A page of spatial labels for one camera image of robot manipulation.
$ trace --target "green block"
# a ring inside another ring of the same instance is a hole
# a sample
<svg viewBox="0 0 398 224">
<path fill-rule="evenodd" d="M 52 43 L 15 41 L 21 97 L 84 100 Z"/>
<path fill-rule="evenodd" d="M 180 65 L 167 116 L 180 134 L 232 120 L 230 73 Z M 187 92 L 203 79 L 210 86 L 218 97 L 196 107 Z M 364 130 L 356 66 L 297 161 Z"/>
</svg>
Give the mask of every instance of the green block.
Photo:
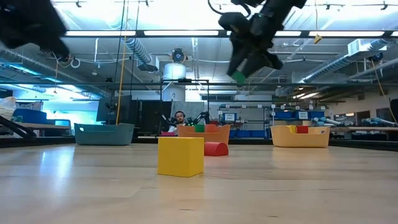
<svg viewBox="0 0 398 224">
<path fill-rule="evenodd" d="M 205 125 L 204 124 L 195 125 L 195 132 L 196 133 L 204 133 L 205 132 Z"/>
<path fill-rule="evenodd" d="M 244 84 L 244 81 L 246 77 L 243 75 L 243 73 L 236 71 L 232 74 L 231 76 L 234 80 L 236 80 L 239 84 Z"/>
</svg>

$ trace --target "sign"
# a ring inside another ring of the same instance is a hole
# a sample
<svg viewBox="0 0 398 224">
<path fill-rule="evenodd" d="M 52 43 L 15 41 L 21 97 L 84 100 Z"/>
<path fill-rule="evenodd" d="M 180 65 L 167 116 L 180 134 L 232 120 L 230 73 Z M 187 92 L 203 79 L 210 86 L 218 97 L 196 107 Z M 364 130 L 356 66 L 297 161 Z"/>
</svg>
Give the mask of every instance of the sign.
<svg viewBox="0 0 398 224">
<path fill-rule="evenodd" d="M 235 121 L 235 114 L 224 114 L 225 121 Z"/>
<path fill-rule="evenodd" d="M 308 112 L 306 112 L 306 111 L 299 111 L 299 112 L 298 112 L 298 118 L 299 118 L 299 119 L 308 119 Z"/>
</svg>

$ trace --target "ceiling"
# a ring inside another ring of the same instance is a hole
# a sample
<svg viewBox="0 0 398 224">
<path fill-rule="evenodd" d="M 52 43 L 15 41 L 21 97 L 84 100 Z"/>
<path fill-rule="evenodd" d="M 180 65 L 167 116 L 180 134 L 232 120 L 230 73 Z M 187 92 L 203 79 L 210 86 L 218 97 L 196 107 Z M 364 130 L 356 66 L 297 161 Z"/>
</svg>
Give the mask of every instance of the ceiling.
<svg viewBox="0 0 398 224">
<path fill-rule="evenodd" d="M 81 7 L 76 6 L 76 1 L 71 0 L 53 0 L 53 5 L 65 21 L 70 30 L 105 30 L 110 29 L 107 22 L 113 19 L 121 19 L 123 13 L 123 1 L 95 0 L 80 1 Z M 206 0 L 151 0 L 146 6 L 145 1 L 128 1 L 124 15 L 129 19 L 130 29 L 145 30 L 166 30 L 166 29 L 221 29 L 217 21 L 220 15 L 210 10 Z M 385 2 L 388 7 L 385 10 L 382 4 Z M 241 11 L 240 7 L 234 6 L 230 1 L 211 1 L 212 5 L 227 11 Z M 307 5 L 302 9 L 293 9 L 285 21 L 286 30 L 397 30 L 398 26 L 398 1 L 347 1 L 317 0 L 317 7 L 313 0 L 308 0 Z M 84 61 L 93 61 L 95 58 L 100 61 L 100 66 L 94 63 L 82 62 L 78 68 L 68 67 L 65 71 L 79 77 L 84 82 L 104 82 L 105 78 L 113 77 L 117 82 L 121 77 L 122 62 L 116 63 L 116 59 L 129 58 L 131 51 L 126 49 L 126 55 L 123 56 L 123 42 L 119 39 L 101 38 L 98 39 L 98 48 L 96 52 L 97 38 L 64 38 L 63 41 L 70 48 L 71 54 Z M 175 48 L 183 49 L 189 56 L 185 62 L 187 66 L 187 77 L 194 78 L 193 64 L 198 65 L 198 75 L 200 79 L 209 79 L 211 82 L 233 82 L 226 75 L 228 69 L 228 60 L 230 58 L 232 47 L 227 38 L 197 38 L 197 46 L 193 46 L 192 37 L 184 38 L 142 38 L 139 39 L 151 55 L 158 56 L 161 69 L 166 63 L 170 63 L 169 54 Z M 285 62 L 282 70 L 272 71 L 270 68 L 264 68 L 256 72 L 247 82 L 291 82 L 293 73 L 306 74 L 314 68 L 326 63 L 329 60 L 337 58 L 347 51 L 347 44 L 354 39 L 323 39 L 318 44 L 311 40 L 305 46 L 302 46 L 306 39 L 275 39 L 274 47 L 270 52 L 277 54 L 279 59 Z M 397 47 L 389 47 L 384 54 L 385 60 L 396 58 Z M 50 54 L 44 54 L 38 46 L 29 44 L 18 49 L 30 52 L 42 58 L 42 62 L 51 67 L 55 67 L 56 61 Z M 342 69 L 346 75 L 355 74 L 356 63 Z M 123 82 L 157 82 L 160 73 L 149 73 L 140 71 L 136 67 L 136 61 L 124 61 Z M 29 73 L 21 73 L 19 70 L 6 68 L 0 72 L 2 80 L 15 80 L 25 82 L 50 82 L 42 78 L 34 77 Z M 134 86 L 134 89 L 148 89 L 151 87 Z M 214 89 L 232 89 L 235 87 L 214 86 Z M 244 90 L 251 90 L 252 86 L 244 87 Z M 254 91 L 268 90 L 269 88 L 258 87 Z"/>
</svg>

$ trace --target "orange bin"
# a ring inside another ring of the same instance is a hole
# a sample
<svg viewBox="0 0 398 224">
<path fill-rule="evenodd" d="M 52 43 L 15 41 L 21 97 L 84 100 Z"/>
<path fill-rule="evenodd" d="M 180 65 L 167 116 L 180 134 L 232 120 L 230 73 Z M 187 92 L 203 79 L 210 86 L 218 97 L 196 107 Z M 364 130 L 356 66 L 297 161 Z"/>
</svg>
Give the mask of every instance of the orange bin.
<svg viewBox="0 0 398 224">
<path fill-rule="evenodd" d="M 177 125 L 179 137 L 204 138 L 205 142 L 223 142 L 228 145 L 230 125 L 206 124 L 204 133 L 196 133 L 193 126 Z"/>
<path fill-rule="evenodd" d="M 328 147 L 329 127 L 309 127 L 308 134 L 296 134 L 288 126 L 271 126 L 272 142 L 278 147 Z"/>
</svg>

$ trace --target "red cylinder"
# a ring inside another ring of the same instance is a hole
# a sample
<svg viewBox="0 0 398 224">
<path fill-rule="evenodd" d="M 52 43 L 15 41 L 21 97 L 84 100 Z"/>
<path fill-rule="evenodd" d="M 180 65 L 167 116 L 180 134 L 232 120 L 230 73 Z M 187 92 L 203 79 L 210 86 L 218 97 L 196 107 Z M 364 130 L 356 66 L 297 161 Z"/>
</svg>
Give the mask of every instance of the red cylinder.
<svg viewBox="0 0 398 224">
<path fill-rule="evenodd" d="M 205 156 L 226 156 L 228 146 L 223 142 L 205 142 Z"/>
</svg>

